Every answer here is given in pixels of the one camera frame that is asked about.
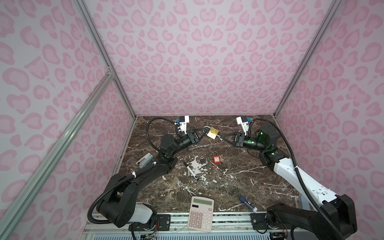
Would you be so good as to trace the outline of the brass padlock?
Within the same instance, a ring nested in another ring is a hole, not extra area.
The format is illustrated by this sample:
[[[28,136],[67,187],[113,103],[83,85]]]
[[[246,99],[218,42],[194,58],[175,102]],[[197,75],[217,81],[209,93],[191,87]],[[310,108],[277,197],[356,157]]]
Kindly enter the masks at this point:
[[[205,126],[204,133],[211,139],[215,139],[218,136],[219,131],[213,127]]]

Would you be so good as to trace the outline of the red padlock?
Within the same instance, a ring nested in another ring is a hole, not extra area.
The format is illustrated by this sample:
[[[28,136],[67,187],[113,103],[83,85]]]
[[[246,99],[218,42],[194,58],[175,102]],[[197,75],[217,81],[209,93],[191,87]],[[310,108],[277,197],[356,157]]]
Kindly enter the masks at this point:
[[[215,165],[221,164],[222,161],[221,161],[221,157],[218,154],[218,152],[213,152],[213,162]]]

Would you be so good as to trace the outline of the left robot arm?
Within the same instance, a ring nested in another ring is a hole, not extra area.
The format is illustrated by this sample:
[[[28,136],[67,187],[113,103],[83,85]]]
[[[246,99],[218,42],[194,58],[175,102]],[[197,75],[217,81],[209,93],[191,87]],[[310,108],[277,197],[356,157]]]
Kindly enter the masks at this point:
[[[158,155],[145,167],[127,176],[116,174],[109,180],[104,192],[91,204],[87,218],[94,224],[112,223],[121,228],[128,223],[154,225],[156,210],[146,204],[137,204],[139,192],[157,178],[168,174],[177,164],[178,152],[198,143],[204,136],[203,128],[188,130],[176,139],[171,134],[161,138]]]

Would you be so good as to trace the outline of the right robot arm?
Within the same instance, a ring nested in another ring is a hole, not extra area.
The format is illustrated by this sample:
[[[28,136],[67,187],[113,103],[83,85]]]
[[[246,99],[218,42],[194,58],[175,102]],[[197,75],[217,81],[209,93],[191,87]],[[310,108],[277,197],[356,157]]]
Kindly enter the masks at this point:
[[[243,133],[220,135],[230,145],[259,152],[263,166],[286,180],[303,197],[313,210],[303,210],[276,203],[267,209],[265,225],[270,228],[291,226],[313,233],[319,240],[345,240],[358,230],[354,201],[347,195],[338,195],[320,184],[302,170],[282,131],[266,121],[251,135],[253,121],[246,124]]]

